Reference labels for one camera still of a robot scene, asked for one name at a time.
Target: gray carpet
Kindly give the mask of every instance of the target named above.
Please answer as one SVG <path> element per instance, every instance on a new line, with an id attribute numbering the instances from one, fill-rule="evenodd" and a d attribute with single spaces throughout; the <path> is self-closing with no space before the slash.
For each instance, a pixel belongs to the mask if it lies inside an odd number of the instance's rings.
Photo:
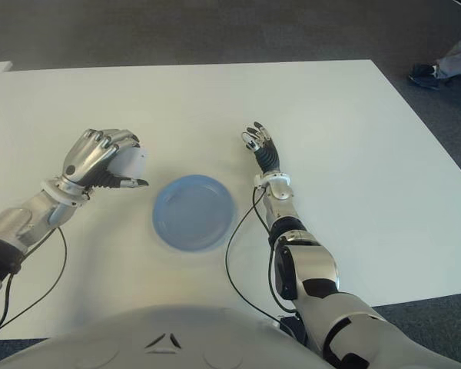
<path id="1" fill-rule="evenodd" d="M 406 81 L 460 37 L 451 0 L 0 0 L 13 70 L 373 59 L 461 168 L 461 78 L 441 91 Z M 461 361 L 461 295 L 377 310 Z M 32 343 L 0 341 L 0 359 Z"/>

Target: blue plate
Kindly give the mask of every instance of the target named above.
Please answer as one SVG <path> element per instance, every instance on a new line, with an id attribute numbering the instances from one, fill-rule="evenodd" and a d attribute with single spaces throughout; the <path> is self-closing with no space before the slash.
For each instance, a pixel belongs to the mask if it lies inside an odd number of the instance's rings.
<path id="1" fill-rule="evenodd" d="M 227 233 L 234 218 L 234 202 L 219 181 L 188 175 L 159 193 L 152 215 L 155 231 L 170 246 L 199 251 Z"/>

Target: gray pants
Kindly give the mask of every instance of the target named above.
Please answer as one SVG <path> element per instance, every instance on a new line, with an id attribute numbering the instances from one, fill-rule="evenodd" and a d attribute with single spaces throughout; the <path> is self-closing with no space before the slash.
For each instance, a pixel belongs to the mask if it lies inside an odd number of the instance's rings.
<path id="1" fill-rule="evenodd" d="M 444 58 L 437 61 L 437 66 L 436 77 L 439 79 L 461 75 L 461 40 Z"/>

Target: sneaker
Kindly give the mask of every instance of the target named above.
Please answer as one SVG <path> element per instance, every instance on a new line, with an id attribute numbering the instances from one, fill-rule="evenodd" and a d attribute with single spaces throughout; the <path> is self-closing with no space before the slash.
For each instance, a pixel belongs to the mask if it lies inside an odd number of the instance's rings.
<path id="1" fill-rule="evenodd" d="M 416 85 L 432 90 L 439 89 L 439 80 L 433 75 L 434 67 L 428 64 L 415 64 L 408 79 Z"/>

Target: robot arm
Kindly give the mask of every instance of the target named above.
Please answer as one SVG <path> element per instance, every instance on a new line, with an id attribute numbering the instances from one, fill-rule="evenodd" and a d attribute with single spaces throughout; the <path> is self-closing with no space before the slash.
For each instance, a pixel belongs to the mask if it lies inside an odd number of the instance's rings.
<path id="1" fill-rule="evenodd" d="M 342 369 L 461 368 L 411 341 L 357 296 L 338 291 L 333 256 L 300 221 L 290 178 L 280 171 L 275 145 L 262 125 L 254 126 L 242 137 L 263 171 L 255 185 L 266 191 L 268 241 L 276 255 L 275 285 L 301 316 L 309 349 Z"/>
<path id="2" fill-rule="evenodd" d="M 128 130 L 87 130 L 65 158 L 62 175 L 45 181 L 42 191 L 18 208 L 0 214 L 0 288 L 20 270 L 28 248 L 68 221 L 91 196 L 93 187 L 140 187 L 146 181 L 117 176 L 114 158 L 139 148 Z"/>

